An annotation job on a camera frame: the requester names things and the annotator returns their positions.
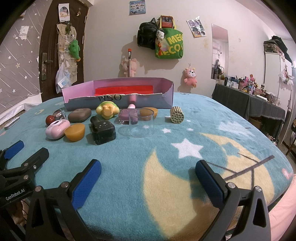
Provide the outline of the pink white compact case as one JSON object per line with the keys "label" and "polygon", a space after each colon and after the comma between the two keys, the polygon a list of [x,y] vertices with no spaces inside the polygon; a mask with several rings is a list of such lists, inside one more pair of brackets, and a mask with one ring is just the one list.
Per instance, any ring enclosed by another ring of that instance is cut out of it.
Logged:
{"label": "pink white compact case", "polygon": [[64,136],[64,131],[70,126],[66,119],[56,120],[45,130],[46,137],[50,140],[57,140]]}

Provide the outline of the green plush on door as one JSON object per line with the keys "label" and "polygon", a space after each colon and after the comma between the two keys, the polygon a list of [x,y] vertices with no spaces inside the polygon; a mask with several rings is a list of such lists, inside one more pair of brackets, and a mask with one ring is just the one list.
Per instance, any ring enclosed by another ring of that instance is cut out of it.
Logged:
{"label": "green plush on door", "polygon": [[79,56],[80,47],[78,45],[78,41],[74,39],[68,46],[68,50],[70,52],[71,57],[75,58],[75,60],[78,62],[81,60]]}

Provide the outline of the orange soap dome back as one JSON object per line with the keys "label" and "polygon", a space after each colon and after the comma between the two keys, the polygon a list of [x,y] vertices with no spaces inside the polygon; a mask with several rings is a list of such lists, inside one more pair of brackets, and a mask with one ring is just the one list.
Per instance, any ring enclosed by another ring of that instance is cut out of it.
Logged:
{"label": "orange soap dome back", "polygon": [[144,121],[152,121],[157,117],[158,109],[153,107],[140,108],[139,114]]}

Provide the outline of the dark red ball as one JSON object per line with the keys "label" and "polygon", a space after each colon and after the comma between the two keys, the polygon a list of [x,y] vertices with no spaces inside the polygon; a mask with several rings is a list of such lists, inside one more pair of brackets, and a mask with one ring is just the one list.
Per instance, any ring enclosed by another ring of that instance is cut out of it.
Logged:
{"label": "dark red ball", "polygon": [[55,121],[55,117],[53,115],[48,115],[45,119],[46,125],[49,126],[51,123]]}

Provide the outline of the black backpack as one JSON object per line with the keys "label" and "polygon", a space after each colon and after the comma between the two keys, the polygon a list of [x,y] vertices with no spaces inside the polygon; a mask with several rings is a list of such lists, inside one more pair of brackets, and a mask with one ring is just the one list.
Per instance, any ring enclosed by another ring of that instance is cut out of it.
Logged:
{"label": "black backpack", "polygon": [[156,32],[158,30],[155,18],[149,22],[141,23],[137,32],[137,45],[155,50]]}

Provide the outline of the orange soap dome front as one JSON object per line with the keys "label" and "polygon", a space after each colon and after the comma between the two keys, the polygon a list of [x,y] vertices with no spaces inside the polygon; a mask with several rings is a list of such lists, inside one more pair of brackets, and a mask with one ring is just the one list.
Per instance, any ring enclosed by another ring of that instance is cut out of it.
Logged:
{"label": "orange soap dome front", "polygon": [[76,123],[67,127],[64,131],[65,136],[71,142],[77,142],[81,140],[85,135],[85,124]]}

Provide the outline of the black nail polish bottle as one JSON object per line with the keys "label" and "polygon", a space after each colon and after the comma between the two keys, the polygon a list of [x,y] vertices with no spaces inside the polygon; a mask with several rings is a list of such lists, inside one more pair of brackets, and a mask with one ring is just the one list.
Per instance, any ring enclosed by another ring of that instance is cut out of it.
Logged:
{"label": "black nail polish bottle", "polygon": [[108,120],[99,120],[92,116],[90,119],[90,132],[97,145],[102,145],[116,139],[115,126]]}

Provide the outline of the pink cardboard box tray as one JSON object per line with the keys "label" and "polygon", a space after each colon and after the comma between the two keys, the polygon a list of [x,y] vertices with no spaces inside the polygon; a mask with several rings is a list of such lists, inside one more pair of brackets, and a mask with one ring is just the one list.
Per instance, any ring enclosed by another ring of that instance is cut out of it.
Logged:
{"label": "pink cardboard box tray", "polygon": [[96,109],[104,101],[120,109],[134,104],[136,108],[170,109],[174,83],[159,77],[121,77],[88,81],[62,90],[67,110]]}

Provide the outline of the teal moon star blanket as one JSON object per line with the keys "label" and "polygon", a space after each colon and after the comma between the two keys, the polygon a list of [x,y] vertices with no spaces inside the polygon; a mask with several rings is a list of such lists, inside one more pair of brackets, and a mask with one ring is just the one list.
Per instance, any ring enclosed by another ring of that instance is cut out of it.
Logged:
{"label": "teal moon star blanket", "polygon": [[174,105],[185,116],[181,124],[171,123],[169,111],[161,109],[153,124],[140,124],[143,132],[154,130],[151,136],[135,138],[129,126],[116,125],[116,139],[102,145],[89,129],[77,142],[46,137],[45,119],[62,104],[62,98],[43,102],[1,131],[2,148],[20,140],[25,145],[7,167],[47,148],[49,158],[35,180],[48,189],[99,160],[101,176],[79,213],[106,240],[198,240],[218,212],[195,174],[202,159],[239,188],[260,186],[267,204],[293,179],[286,156],[262,132],[206,96],[176,93]]}

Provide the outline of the orange soap dome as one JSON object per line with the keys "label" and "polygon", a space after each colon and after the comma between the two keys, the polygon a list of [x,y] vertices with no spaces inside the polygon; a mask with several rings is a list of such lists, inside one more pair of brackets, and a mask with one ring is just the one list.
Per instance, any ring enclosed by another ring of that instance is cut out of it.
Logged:
{"label": "orange soap dome", "polygon": [[152,121],[157,117],[158,109],[153,107],[140,108],[139,114],[144,121]]}
{"label": "orange soap dome", "polygon": [[65,136],[71,142],[77,142],[81,140],[85,135],[85,124],[76,123],[67,127],[64,131]]}

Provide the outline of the purple nail polish bottle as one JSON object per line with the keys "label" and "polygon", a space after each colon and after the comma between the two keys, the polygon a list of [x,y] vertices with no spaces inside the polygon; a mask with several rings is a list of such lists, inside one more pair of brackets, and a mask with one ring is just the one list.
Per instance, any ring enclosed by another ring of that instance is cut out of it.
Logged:
{"label": "purple nail polish bottle", "polygon": [[121,125],[127,125],[131,123],[132,125],[137,124],[138,114],[137,109],[134,104],[130,104],[128,108],[122,109],[118,115],[118,122]]}

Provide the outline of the grey eyeshadow case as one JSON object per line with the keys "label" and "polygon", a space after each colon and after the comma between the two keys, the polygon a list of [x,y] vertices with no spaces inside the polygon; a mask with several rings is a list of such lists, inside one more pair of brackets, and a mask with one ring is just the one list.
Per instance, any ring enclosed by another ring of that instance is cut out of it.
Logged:
{"label": "grey eyeshadow case", "polygon": [[78,108],[68,115],[68,120],[71,123],[82,123],[91,116],[91,113],[89,108]]}

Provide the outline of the clear glass cup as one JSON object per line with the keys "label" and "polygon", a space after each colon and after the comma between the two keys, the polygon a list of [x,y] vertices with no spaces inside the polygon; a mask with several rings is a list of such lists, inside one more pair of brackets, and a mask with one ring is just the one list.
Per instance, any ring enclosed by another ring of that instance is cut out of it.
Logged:
{"label": "clear glass cup", "polygon": [[149,137],[154,133],[154,120],[144,121],[139,114],[139,109],[137,108],[138,122],[132,125],[131,123],[124,125],[124,131],[131,136],[136,138]]}

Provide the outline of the green capybara figurine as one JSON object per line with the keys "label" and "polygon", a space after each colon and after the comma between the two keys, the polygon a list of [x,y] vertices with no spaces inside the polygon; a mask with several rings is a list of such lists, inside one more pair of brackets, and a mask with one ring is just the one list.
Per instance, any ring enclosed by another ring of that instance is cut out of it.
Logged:
{"label": "green capybara figurine", "polygon": [[119,114],[119,112],[119,107],[112,101],[104,101],[96,108],[96,113],[101,115],[105,120],[110,120]]}

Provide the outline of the glitter clear jar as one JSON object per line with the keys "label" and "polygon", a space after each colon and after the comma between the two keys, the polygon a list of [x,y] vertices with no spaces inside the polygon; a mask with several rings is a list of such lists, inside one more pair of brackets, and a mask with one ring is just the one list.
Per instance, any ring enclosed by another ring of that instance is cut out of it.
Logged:
{"label": "glitter clear jar", "polygon": [[60,108],[54,111],[52,116],[55,118],[56,121],[61,119],[66,119],[66,113],[63,108]]}

